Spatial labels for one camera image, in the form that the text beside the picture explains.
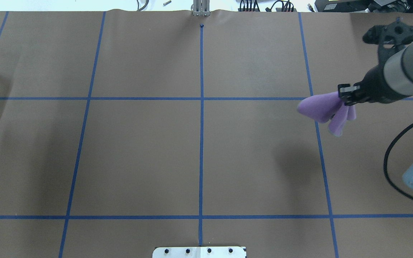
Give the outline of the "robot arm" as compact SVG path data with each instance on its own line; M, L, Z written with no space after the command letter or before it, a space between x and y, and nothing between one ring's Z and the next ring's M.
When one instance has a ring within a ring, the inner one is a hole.
M338 85L338 95L346 106L359 103L390 104L413 96L413 43L398 46L398 40L391 48L385 48L388 39L378 41L379 64L366 73L362 81L354 85ZM388 172L389 155L397 142L411 129L413 123L403 129L388 146L383 161L383 171L388 184L401 195L413 200L413 196L400 189ZM413 190L413 164L403 174L404 183Z

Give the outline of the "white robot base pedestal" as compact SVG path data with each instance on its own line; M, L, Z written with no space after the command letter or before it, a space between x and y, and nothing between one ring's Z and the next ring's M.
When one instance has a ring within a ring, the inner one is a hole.
M153 258L247 258L245 247L159 247L152 253Z

